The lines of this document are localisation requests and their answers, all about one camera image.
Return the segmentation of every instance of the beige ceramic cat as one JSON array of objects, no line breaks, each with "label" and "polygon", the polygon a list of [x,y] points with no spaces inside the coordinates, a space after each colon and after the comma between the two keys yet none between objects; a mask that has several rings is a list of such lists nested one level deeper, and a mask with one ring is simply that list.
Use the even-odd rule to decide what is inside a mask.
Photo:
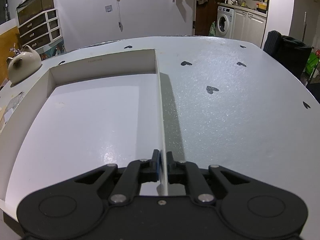
[{"label": "beige ceramic cat", "polygon": [[8,78],[12,84],[24,80],[41,67],[40,55],[30,46],[26,45],[21,52],[15,48],[10,51],[15,54],[13,58],[7,58]]}]

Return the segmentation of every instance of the white table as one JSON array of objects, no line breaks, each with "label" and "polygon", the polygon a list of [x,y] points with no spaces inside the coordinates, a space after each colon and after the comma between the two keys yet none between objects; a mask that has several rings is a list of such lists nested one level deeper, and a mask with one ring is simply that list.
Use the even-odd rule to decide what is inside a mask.
[{"label": "white table", "polygon": [[[320,105],[288,70],[253,44],[147,37],[83,48],[43,61],[38,72],[12,88],[9,82],[0,91],[0,106],[28,92],[63,60],[139,49],[156,52],[166,150],[173,151],[176,160],[201,168],[220,164],[297,194],[309,209],[302,237],[318,240]],[[184,61],[192,65],[181,65]],[[210,94],[207,86],[219,91]]]}]

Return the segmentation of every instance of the washing machine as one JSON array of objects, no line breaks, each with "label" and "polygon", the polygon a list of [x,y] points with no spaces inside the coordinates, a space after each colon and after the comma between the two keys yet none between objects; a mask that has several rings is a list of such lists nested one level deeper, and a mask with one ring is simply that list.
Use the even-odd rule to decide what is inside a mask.
[{"label": "washing machine", "polygon": [[231,8],[219,6],[217,16],[216,36],[231,39],[234,29],[234,11]]}]

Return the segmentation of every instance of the white cabinet door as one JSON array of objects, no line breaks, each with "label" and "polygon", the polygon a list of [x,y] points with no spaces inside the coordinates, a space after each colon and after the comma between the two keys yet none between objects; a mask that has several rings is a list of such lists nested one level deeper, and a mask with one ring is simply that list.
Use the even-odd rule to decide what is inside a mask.
[{"label": "white cabinet door", "polygon": [[266,19],[253,13],[247,13],[244,22],[244,31],[242,41],[251,42],[258,47],[261,47]]},{"label": "white cabinet door", "polygon": [[241,10],[234,10],[234,12],[235,20],[232,39],[243,41],[244,22],[247,13]]}]

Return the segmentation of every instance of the washing machine door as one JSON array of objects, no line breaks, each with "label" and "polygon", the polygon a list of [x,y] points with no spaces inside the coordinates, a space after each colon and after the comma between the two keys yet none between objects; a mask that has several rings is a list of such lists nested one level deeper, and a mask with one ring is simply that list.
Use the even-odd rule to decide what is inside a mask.
[{"label": "washing machine door", "polygon": [[225,35],[229,29],[229,19],[225,14],[220,14],[218,17],[218,31]]}]

